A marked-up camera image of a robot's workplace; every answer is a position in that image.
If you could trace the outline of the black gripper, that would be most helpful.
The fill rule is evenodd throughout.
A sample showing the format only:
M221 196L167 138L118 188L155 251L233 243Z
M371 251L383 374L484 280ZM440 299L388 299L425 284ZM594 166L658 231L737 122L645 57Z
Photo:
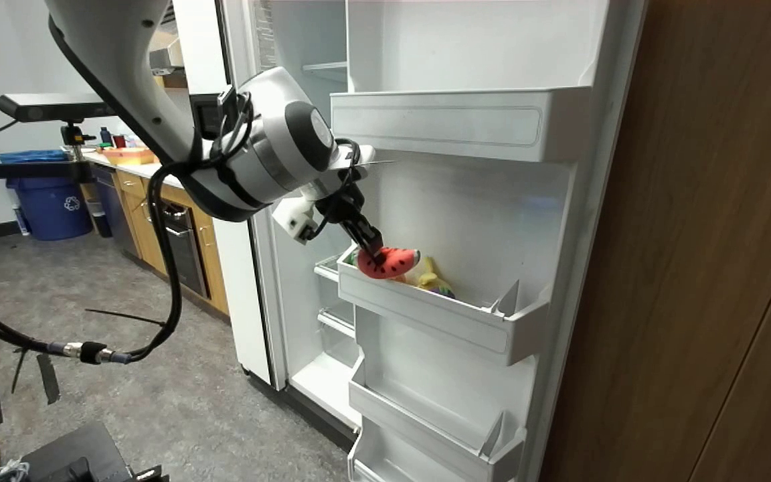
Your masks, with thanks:
M383 236L376 224L371 224L361 215L365 193L360 183L368 177L365 168L338 168L326 170L317 178L317 212L326 221L345 224L349 236L371 255L377 257L383 251Z

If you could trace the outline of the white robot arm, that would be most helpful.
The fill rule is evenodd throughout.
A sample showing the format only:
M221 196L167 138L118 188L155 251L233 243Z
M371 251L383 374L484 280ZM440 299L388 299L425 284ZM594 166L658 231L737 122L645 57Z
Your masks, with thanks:
M306 193L304 208L340 224L377 257L380 231L361 215L361 145L340 138L286 66L217 93L211 132L195 105L154 79L150 42L172 0L44 0L61 57L211 217L246 221Z

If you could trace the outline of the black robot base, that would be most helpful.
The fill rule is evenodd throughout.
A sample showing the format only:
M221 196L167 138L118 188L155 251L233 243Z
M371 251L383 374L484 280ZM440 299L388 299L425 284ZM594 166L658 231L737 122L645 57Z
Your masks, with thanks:
M85 422L0 465L0 482L172 482L160 462L132 468L102 422Z

